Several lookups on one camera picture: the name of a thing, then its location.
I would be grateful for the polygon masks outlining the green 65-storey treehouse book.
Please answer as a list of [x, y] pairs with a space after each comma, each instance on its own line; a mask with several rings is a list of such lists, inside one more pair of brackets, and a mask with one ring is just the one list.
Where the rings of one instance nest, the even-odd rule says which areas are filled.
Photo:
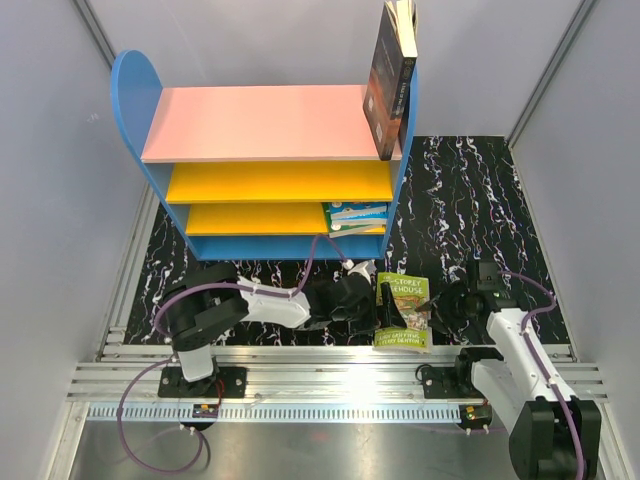
[[[388, 282], [391, 286], [396, 306], [403, 317], [402, 325], [381, 325], [380, 286]], [[398, 350], [427, 353], [430, 347], [429, 314], [417, 314], [415, 308], [430, 299], [429, 280], [391, 272], [377, 275], [376, 310], [379, 326], [373, 337], [373, 347], [377, 350]]]

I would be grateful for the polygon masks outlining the blue 26-storey treehouse book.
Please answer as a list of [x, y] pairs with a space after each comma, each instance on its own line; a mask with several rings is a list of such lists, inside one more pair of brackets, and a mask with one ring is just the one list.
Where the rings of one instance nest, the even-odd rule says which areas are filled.
[[335, 216], [330, 217], [330, 226], [332, 229], [339, 229], [343, 227], [355, 227], [360, 225], [374, 225], [380, 226], [387, 222], [387, 216], [384, 213], [369, 214], [362, 216], [350, 216], [344, 218], [337, 218]]

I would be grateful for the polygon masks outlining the green coin book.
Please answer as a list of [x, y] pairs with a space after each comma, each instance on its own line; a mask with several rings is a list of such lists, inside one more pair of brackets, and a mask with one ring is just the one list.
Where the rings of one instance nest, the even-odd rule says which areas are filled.
[[325, 221], [327, 224], [328, 234], [331, 238], [344, 237], [348, 235], [356, 235], [356, 234], [368, 234], [368, 235], [380, 235], [385, 232], [385, 226], [374, 226], [374, 225], [360, 225], [355, 227], [343, 227], [339, 229], [332, 229], [330, 226], [330, 217], [331, 214], [329, 212], [329, 203], [323, 203], [323, 210], [325, 215]]

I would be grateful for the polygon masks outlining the blue 130-storey treehouse book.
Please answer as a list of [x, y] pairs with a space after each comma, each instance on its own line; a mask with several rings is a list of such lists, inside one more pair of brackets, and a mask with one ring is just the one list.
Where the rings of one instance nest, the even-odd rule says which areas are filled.
[[329, 212], [336, 219], [385, 214], [386, 202], [331, 202]]

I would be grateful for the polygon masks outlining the dark tale of two cities book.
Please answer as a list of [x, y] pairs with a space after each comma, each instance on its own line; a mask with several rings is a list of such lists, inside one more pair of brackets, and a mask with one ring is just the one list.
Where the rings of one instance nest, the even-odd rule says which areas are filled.
[[409, 96], [418, 58], [413, 1], [383, 5], [363, 111], [378, 156], [390, 160]]

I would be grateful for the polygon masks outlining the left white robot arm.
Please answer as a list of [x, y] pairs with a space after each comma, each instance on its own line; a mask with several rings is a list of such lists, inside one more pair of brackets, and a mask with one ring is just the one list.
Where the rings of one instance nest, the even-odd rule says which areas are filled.
[[230, 263], [216, 264], [183, 279], [163, 297], [155, 330], [170, 341], [176, 367], [162, 371], [162, 398], [241, 398], [233, 382], [241, 368], [218, 365], [211, 345], [241, 322], [269, 323], [290, 330], [316, 331], [344, 322], [357, 333], [376, 326], [373, 287], [375, 262], [343, 263], [346, 274], [336, 282], [307, 283], [295, 288], [266, 286], [240, 276]]

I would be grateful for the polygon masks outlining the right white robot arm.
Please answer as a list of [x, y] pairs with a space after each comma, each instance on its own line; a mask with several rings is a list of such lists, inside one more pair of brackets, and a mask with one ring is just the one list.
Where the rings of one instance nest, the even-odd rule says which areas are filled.
[[440, 329], [468, 322], [493, 343], [462, 348], [448, 369], [422, 364], [416, 379], [426, 395], [481, 396], [509, 435], [518, 478], [593, 479], [601, 413], [561, 376], [532, 326], [535, 316], [556, 308], [555, 295], [544, 289], [547, 305], [527, 310], [505, 290], [504, 278], [515, 275], [492, 260], [471, 259], [465, 278], [427, 303]]

